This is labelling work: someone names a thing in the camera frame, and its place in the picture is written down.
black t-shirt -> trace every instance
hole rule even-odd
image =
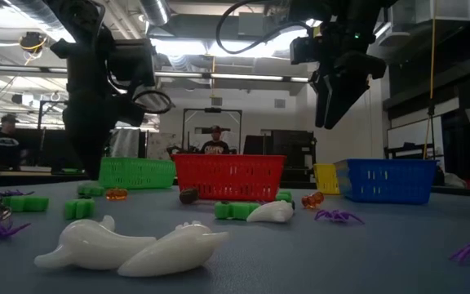
[[[229,154],[228,144],[223,141],[208,141],[202,146],[202,154]]]
[[[15,136],[0,132],[0,166],[18,167],[23,149],[24,145]]]

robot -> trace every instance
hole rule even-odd
[[[153,76],[156,52],[149,39],[114,40],[110,30],[103,25],[104,7],[97,2],[43,1],[76,40],[68,43],[61,39],[51,46],[51,50],[59,58],[67,60],[69,103],[63,120],[68,138],[88,176],[96,180],[102,149],[115,124],[121,121],[138,127],[144,114],[163,114],[171,109],[172,104],[164,93],[151,90],[156,84]],[[317,93],[316,125],[331,129],[369,88],[368,76],[383,77],[385,62],[368,56],[366,51],[375,42],[373,31],[381,9],[396,1],[291,0],[288,23],[242,51],[274,38],[280,29],[303,25],[308,30],[308,37],[297,38],[291,43],[291,63],[319,63],[318,70],[309,79]],[[165,8],[158,14],[143,10],[151,25],[164,25],[171,21],[164,0],[142,0],[141,5],[150,5],[151,2]],[[258,1],[240,1],[221,17],[216,36],[221,48],[223,19],[240,6],[252,2]],[[330,21],[332,16],[336,16],[335,22]],[[321,36],[313,36],[313,29],[301,22],[307,19],[322,21]],[[166,108],[153,110],[136,103],[147,95],[160,96],[166,102]]]

plastic basket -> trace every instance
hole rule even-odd
[[[274,201],[285,156],[173,155],[179,189],[195,188],[199,198]]]
[[[424,204],[437,169],[434,160],[348,159],[335,163],[340,193],[356,202]]]
[[[145,158],[103,158],[99,185],[105,188],[160,189],[173,185],[175,164]]]
[[[319,191],[324,194],[340,194],[334,164],[315,164],[313,170]]]

green basket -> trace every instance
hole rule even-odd
[[[169,160],[103,158],[99,185],[105,188],[160,189],[173,185],[175,164]]]

white toy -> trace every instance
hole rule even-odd
[[[154,237],[127,237],[115,234],[115,221],[105,216],[94,220],[76,220],[59,236],[59,246],[51,253],[37,256],[33,263],[55,269],[77,265],[89,270],[114,270],[137,252],[157,241]]]
[[[118,270],[127,277],[153,277],[179,273],[204,264],[228,233],[212,234],[200,222],[184,223],[143,251],[135,254]]]
[[[284,200],[264,204],[256,208],[247,218],[247,222],[270,221],[287,222],[293,216],[291,203]]]

